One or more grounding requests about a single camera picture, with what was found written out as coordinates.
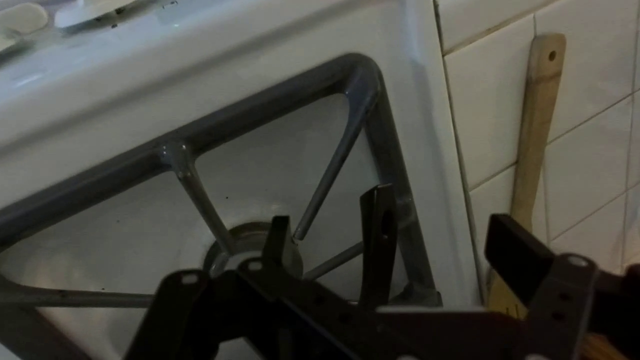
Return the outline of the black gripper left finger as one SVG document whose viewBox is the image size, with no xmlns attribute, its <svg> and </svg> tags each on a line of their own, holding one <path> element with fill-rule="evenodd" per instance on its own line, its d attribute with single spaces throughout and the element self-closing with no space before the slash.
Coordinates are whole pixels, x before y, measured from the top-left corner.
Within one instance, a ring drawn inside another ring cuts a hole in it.
<svg viewBox="0 0 640 360">
<path fill-rule="evenodd" d="M 262 260 L 272 265 L 283 265 L 283 247 L 287 239 L 289 217 L 273 215 L 262 247 Z"/>
</svg>

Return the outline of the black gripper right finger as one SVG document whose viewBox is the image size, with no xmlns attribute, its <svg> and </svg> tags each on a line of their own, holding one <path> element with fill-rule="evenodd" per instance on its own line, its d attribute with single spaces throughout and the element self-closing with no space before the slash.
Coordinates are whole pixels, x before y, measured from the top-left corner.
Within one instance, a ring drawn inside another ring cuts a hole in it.
<svg viewBox="0 0 640 360">
<path fill-rule="evenodd" d="M 509 213 L 491 213 L 484 257 L 494 269 L 487 304 L 491 307 L 525 306 L 547 273 L 553 251 Z"/>
</svg>

